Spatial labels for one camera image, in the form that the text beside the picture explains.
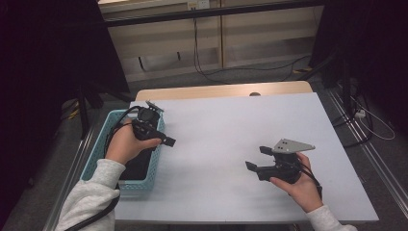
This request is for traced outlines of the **person's left hand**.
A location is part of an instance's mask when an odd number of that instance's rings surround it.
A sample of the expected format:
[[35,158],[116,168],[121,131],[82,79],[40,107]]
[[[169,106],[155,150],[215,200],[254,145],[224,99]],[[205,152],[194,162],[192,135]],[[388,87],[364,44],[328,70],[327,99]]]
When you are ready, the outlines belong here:
[[144,149],[156,147],[160,143],[160,139],[138,140],[133,132],[132,120],[126,118],[123,126],[115,132],[105,158],[126,165]]

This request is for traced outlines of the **black curtain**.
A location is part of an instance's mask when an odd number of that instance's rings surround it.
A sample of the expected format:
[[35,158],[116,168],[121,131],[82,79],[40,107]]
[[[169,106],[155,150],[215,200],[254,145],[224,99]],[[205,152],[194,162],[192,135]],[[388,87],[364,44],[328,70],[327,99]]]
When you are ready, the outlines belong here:
[[61,106],[128,85],[99,0],[0,0],[0,227],[60,124]]
[[393,126],[408,135],[408,0],[328,0],[310,65],[334,52]]

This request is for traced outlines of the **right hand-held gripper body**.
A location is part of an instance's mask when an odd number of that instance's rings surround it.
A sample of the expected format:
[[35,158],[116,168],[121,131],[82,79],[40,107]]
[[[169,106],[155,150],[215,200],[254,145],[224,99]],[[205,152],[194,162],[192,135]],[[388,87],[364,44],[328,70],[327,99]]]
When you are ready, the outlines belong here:
[[276,145],[271,147],[275,165],[271,168],[271,177],[281,179],[293,184],[300,178],[302,170],[301,163],[296,153],[313,150],[316,147],[312,144],[281,139]]

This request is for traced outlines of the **light blue perforated plastic basket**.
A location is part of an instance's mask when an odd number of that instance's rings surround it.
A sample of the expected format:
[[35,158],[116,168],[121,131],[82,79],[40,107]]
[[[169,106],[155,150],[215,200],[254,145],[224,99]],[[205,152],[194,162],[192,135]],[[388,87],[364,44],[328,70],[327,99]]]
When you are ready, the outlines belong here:
[[[81,180],[88,181],[97,168],[97,161],[105,157],[105,145],[108,136],[111,134],[111,130],[124,113],[124,110],[113,110],[108,113],[101,132],[89,154],[89,158],[80,177]],[[118,185],[122,194],[131,196],[137,192],[150,192],[154,188],[160,153],[160,146],[153,148],[147,176],[144,180],[118,180]]]

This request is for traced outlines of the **white wall socket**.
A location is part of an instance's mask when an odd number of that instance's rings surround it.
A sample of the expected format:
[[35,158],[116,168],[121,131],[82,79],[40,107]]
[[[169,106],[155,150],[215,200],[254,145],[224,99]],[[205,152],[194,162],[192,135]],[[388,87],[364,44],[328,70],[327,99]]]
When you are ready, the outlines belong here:
[[206,10],[210,8],[210,0],[189,0],[187,6],[189,10]]

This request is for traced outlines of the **person's right hand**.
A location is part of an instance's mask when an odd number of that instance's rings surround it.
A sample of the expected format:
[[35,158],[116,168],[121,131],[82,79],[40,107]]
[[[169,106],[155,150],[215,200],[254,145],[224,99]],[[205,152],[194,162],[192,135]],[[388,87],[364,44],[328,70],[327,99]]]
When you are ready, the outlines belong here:
[[289,184],[275,177],[271,177],[269,181],[286,192],[305,213],[310,213],[320,208],[323,202],[319,196],[317,185],[311,177],[312,171],[309,158],[300,152],[297,152],[296,155],[302,164],[303,172],[295,183]]

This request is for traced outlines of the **long wooden desk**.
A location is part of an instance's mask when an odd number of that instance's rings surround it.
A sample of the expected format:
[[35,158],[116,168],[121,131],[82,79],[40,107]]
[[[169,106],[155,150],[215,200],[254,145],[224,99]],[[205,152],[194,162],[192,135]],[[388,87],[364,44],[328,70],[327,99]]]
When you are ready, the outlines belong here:
[[[189,0],[99,0],[106,19],[179,13]],[[210,0],[210,8],[283,0]],[[113,27],[128,82],[213,69],[286,61],[312,52],[322,6]]]

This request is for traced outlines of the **aluminium floor rail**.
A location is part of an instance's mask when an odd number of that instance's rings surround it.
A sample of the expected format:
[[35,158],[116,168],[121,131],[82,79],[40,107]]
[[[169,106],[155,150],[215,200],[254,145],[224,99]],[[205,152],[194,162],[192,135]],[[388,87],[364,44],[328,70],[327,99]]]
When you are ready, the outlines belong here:
[[89,131],[85,134],[85,137],[80,140],[68,172],[63,180],[62,188],[57,194],[56,201],[51,208],[50,214],[42,228],[42,231],[54,231],[65,199],[80,178],[81,172],[84,168],[84,163],[89,155],[88,149],[91,145],[93,134],[93,131]]
[[345,126],[354,138],[354,142],[345,143],[344,148],[346,150],[358,148],[365,153],[395,204],[401,213],[408,218],[408,186],[404,186],[397,177],[396,168],[386,162],[386,157],[392,158],[398,164],[402,164],[404,160],[403,157],[397,157],[396,152],[391,151],[391,147],[397,147],[395,130],[369,109],[369,104],[365,98],[360,101],[357,97],[350,97],[351,103],[357,110],[366,111],[364,118],[356,118],[345,112],[343,100],[337,91],[328,90],[327,95],[341,115],[336,119],[339,121],[336,127]]

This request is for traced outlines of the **black metal stand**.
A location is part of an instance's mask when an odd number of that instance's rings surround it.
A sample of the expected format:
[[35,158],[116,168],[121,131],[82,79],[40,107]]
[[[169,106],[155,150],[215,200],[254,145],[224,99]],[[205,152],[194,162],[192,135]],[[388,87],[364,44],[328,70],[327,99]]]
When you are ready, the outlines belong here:
[[349,63],[347,62],[344,55],[341,55],[339,52],[333,52],[330,54],[325,60],[323,60],[320,64],[313,67],[311,71],[308,71],[304,75],[299,78],[299,81],[307,81],[322,70],[326,69],[328,66],[338,64],[340,71],[340,77],[343,83],[343,94],[342,100],[344,104],[344,109],[347,114],[352,113],[352,106],[351,106],[351,89],[350,89],[350,68]]
[[127,96],[122,92],[109,89],[101,84],[90,81],[81,83],[77,89],[77,100],[79,103],[79,113],[82,126],[82,140],[86,137],[89,131],[87,104],[89,104],[94,109],[102,108],[104,105],[104,101],[100,96],[100,93],[107,93],[108,95],[126,103],[130,103],[132,101],[132,98],[130,96]]

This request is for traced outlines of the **black pants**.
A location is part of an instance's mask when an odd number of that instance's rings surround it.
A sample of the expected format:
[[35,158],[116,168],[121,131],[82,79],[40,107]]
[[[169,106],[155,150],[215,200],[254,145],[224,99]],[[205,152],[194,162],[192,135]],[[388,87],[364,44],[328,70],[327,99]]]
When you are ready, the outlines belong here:
[[143,150],[137,157],[129,161],[126,169],[120,176],[120,180],[144,180],[147,176],[151,154],[153,149]]

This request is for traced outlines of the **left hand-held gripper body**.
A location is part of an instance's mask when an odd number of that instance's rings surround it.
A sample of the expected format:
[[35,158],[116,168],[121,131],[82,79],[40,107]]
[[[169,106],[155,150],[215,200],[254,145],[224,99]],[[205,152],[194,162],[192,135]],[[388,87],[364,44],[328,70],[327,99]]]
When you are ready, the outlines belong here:
[[132,120],[132,127],[135,137],[140,141],[150,139],[160,139],[163,141],[165,139],[165,135],[157,130],[159,120],[161,118],[160,113],[163,110],[149,100],[146,101],[146,104],[147,107],[131,107],[131,112],[135,112],[137,114]]

